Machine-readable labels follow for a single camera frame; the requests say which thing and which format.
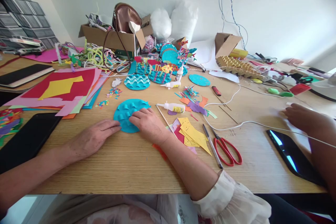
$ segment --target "hand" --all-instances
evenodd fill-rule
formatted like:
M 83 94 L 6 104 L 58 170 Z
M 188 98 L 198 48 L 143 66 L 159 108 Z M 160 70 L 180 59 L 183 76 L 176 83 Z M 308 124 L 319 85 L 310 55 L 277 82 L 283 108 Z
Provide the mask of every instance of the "hand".
M 172 134 L 151 108 L 135 111 L 129 121 L 139 128 L 143 138 L 156 145 L 164 143 Z
M 292 103 L 291 107 L 287 107 L 284 113 L 291 124 L 310 136 L 336 129 L 336 122 L 331 117 L 296 103 Z
M 106 138 L 118 132 L 121 127 L 118 121 L 102 120 L 86 129 L 65 143 L 70 151 L 72 162 L 77 162 L 96 153 L 105 143 Z

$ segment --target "scissors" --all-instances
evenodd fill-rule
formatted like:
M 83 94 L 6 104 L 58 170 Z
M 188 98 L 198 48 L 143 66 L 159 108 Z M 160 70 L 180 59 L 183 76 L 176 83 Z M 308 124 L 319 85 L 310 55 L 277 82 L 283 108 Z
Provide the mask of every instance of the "scissors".
M 213 134 L 215 135 L 215 138 L 213 140 L 214 142 L 214 146 L 216 149 L 216 152 L 218 154 L 218 157 L 220 158 L 220 160 L 226 164 L 227 166 L 234 166 L 235 164 L 240 165 L 243 163 L 243 158 L 241 157 L 241 154 L 239 153 L 239 151 L 237 150 L 237 148 L 230 143 L 228 140 L 224 139 L 224 138 L 220 138 L 216 132 L 211 128 Z M 224 151 L 224 153 L 228 156 L 230 163 L 226 162 L 219 154 L 218 150 L 217 150 L 217 144 L 222 148 L 222 150 Z M 238 161 L 236 159 L 234 159 L 234 157 L 232 156 L 232 154 L 230 153 L 228 147 L 226 146 L 226 144 L 230 145 L 234 151 L 237 153 L 238 156 Z

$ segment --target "black smartphone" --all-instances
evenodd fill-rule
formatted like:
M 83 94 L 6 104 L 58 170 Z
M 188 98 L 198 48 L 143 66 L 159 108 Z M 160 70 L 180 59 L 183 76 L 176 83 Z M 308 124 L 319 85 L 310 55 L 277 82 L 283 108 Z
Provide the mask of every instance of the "black smartphone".
M 267 130 L 266 132 L 294 175 L 319 186 L 327 186 L 321 175 L 315 170 L 293 139 L 274 130 Z
M 8 143 L 0 149 L 0 174 L 36 157 L 62 117 L 56 113 L 34 115 Z

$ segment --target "white sleeve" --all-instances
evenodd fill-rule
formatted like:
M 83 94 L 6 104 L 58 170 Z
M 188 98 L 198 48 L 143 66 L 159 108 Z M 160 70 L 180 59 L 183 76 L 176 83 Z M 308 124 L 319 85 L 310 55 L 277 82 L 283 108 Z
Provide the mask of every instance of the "white sleeve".
M 236 182 L 225 171 L 201 200 L 193 201 L 198 213 L 212 223 L 267 224 L 271 206 L 255 196 L 247 187 Z

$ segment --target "red lighter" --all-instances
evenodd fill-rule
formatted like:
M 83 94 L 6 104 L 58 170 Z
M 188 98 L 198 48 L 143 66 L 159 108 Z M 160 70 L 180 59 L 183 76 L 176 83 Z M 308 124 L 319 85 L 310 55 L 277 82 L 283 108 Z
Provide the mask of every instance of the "red lighter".
M 214 90 L 215 94 L 217 96 L 221 96 L 222 94 L 218 91 L 218 89 L 216 88 L 216 86 L 212 86 L 212 89 Z

